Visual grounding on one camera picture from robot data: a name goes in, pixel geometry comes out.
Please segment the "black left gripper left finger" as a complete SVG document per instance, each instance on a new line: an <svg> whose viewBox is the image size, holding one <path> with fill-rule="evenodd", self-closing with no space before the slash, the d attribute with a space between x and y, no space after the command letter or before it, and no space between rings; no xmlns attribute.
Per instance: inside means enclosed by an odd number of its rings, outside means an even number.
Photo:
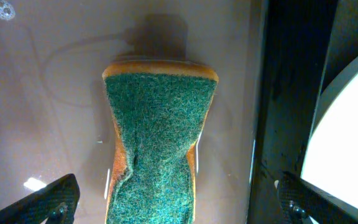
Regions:
<svg viewBox="0 0 358 224"><path fill-rule="evenodd" d="M0 210L0 223L73 224L79 199L76 177L67 174Z"/></svg>

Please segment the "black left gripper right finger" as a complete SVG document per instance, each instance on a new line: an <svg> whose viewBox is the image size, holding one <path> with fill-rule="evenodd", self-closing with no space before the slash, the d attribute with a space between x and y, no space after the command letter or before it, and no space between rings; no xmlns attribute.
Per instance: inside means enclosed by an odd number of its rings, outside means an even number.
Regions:
<svg viewBox="0 0 358 224"><path fill-rule="evenodd" d="M284 223L358 224L358 208L290 172L278 181L277 193Z"/></svg>

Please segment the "white plate with red stain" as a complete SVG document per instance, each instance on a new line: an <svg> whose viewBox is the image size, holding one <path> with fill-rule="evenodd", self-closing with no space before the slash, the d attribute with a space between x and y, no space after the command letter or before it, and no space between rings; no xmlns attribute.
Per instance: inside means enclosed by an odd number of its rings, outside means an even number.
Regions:
<svg viewBox="0 0 358 224"><path fill-rule="evenodd" d="M358 208L358 57L320 96L301 178Z"/></svg>

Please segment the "green and orange sponge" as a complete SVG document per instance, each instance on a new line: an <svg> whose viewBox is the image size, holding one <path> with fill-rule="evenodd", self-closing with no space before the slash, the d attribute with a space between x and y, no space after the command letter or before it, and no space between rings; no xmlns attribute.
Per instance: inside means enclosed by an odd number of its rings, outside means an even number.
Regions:
<svg viewBox="0 0 358 224"><path fill-rule="evenodd" d="M192 223L195 155L219 78L190 62L115 62L103 72L115 129L106 223Z"/></svg>

